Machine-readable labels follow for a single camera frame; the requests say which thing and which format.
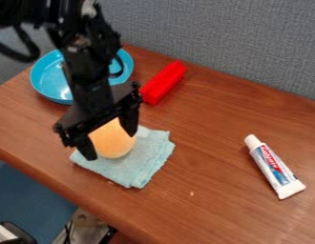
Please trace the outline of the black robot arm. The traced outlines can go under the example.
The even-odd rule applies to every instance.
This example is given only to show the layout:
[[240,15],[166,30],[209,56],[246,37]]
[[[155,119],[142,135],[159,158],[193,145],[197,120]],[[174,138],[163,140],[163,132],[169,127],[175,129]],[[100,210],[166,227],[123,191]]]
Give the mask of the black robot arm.
[[28,54],[0,42],[0,52],[31,63],[40,49],[21,25],[43,28],[64,56],[63,71],[72,94],[72,104],[53,125],[67,147],[90,160],[98,158],[90,133],[118,119],[129,135],[139,126],[143,102],[141,84],[126,81],[112,85],[110,65],[119,60],[119,33],[107,23],[96,0],[0,0],[0,29],[13,28]]

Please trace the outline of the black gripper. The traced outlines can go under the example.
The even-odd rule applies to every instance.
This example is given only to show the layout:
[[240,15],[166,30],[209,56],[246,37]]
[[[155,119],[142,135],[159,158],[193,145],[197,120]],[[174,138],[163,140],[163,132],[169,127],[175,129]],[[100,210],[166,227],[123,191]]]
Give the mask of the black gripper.
[[53,125],[66,147],[76,147],[88,161],[98,158],[88,134],[111,120],[119,124],[130,137],[138,131],[139,108],[143,101],[139,93],[141,83],[126,81],[110,85],[107,76],[94,83],[80,84],[70,68],[63,64],[66,81],[72,93],[72,104]]

